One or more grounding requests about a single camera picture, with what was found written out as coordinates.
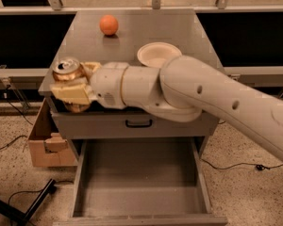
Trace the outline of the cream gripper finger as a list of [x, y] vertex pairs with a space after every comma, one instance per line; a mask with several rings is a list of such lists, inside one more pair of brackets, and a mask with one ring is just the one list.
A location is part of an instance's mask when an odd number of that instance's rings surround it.
[[92, 75], [102, 67], [102, 65], [99, 62], [82, 62], [81, 65], [83, 66], [83, 69], [85, 71], [86, 77], [88, 79], [92, 78]]
[[86, 84], [53, 84], [50, 89], [54, 96], [68, 104], [89, 105], [92, 102], [92, 88]]

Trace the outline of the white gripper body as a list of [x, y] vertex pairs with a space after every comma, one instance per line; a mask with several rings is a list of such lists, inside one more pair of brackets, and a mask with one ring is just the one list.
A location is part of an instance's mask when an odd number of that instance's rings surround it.
[[126, 69], [124, 62], [110, 62], [97, 69], [91, 77], [91, 87], [97, 102], [105, 108], [123, 109], [122, 80]]

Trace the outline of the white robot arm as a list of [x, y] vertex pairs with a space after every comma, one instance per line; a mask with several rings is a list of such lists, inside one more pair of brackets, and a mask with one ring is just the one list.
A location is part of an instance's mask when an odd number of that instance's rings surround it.
[[283, 162], [283, 101], [241, 84], [191, 56], [161, 68], [125, 62], [101, 65], [66, 57], [53, 75], [71, 73], [50, 85], [64, 103], [105, 108], [137, 107], [169, 121], [188, 122], [203, 111], [226, 121]]

